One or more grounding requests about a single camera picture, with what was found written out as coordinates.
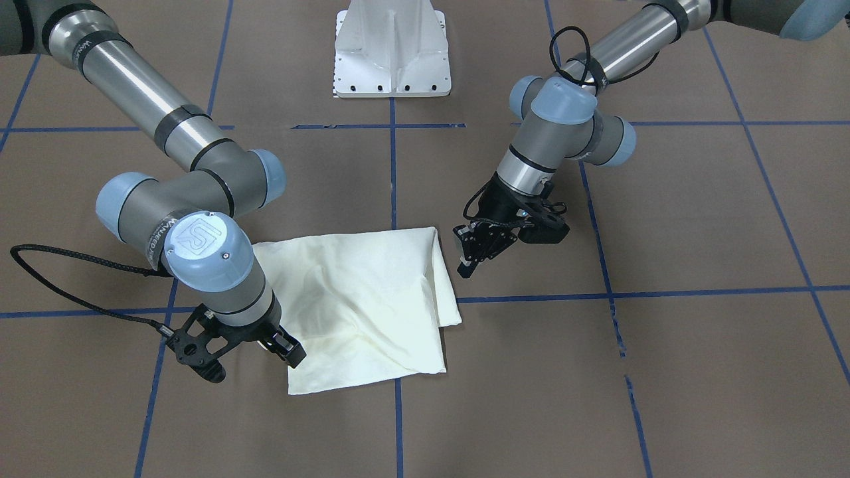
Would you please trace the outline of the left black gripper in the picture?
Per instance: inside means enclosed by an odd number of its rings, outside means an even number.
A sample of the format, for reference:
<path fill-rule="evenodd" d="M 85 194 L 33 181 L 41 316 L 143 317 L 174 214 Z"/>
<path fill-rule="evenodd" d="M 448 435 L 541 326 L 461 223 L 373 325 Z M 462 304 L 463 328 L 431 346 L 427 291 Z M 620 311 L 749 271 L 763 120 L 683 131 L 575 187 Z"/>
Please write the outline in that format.
<path fill-rule="evenodd" d="M 472 202 L 477 202 L 477 212 L 466 214 L 469 224 L 453 228 L 456 247 L 460 253 L 458 274 L 470 278 L 480 262 L 492 260 L 518 241 L 518 233 L 526 224 L 527 212 L 521 208 L 531 197 L 549 199 L 552 190 L 545 185 L 537 195 L 516 193 L 493 175 L 485 186 L 465 205 L 465 211 Z"/>

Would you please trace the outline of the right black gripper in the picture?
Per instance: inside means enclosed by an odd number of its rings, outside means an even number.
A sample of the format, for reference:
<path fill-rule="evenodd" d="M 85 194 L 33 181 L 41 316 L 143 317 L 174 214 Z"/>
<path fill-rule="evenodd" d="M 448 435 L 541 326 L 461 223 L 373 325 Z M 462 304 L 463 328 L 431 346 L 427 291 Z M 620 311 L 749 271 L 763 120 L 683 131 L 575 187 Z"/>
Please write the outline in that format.
<path fill-rule="evenodd" d="M 230 343 L 259 342 L 266 350 L 276 354 L 286 365 L 295 369 L 306 358 L 303 345 L 280 329 L 280 306 L 271 305 L 254 323 L 243 326 L 231 326 L 222 323 L 206 305 L 199 306 L 199 324 L 203 334 L 212 339 L 222 338 Z"/>

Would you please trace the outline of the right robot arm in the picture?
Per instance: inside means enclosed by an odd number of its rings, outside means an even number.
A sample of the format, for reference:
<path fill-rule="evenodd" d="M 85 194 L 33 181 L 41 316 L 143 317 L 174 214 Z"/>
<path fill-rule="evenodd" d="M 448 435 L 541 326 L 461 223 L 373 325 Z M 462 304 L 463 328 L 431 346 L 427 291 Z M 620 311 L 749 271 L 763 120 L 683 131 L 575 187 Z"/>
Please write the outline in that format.
<path fill-rule="evenodd" d="M 98 193 L 98 220 L 145 256 L 144 276 L 172 276 L 201 304 L 179 329 L 119 314 L 155 329 L 179 363 L 212 383 L 221 356 L 257 342 L 286 365 L 305 357 L 280 324 L 282 307 L 237 218 L 264 208 L 286 187 L 279 158 L 243 149 L 180 93 L 90 1 L 3 1 L 2 55 L 43 54 L 75 70 L 183 170 L 170 181 L 127 172 Z"/>

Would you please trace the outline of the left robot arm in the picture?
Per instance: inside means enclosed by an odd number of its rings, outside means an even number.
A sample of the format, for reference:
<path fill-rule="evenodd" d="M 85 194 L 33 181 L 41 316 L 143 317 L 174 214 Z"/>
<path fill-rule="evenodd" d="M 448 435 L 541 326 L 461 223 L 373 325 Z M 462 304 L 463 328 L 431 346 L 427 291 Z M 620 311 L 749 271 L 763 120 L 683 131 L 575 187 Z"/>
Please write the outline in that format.
<path fill-rule="evenodd" d="M 476 212 L 464 210 L 466 223 L 453 230 L 458 274 L 470 278 L 480 263 L 518 241 L 564 240 L 570 232 L 566 206 L 550 200 L 556 170 L 566 160 L 613 167 L 631 157 L 634 127 L 601 112 L 598 96 L 643 72 L 665 46 L 716 21 L 781 39 L 814 40 L 847 14 L 847 1 L 649 1 L 596 43 L 580 31 L 582 51 L 561 61 L 554 56 L 554 34 L 552 73 L 526 76 L 513 86 L 508 103 L 519 130 L 493 176 L 470 198 Z"/>

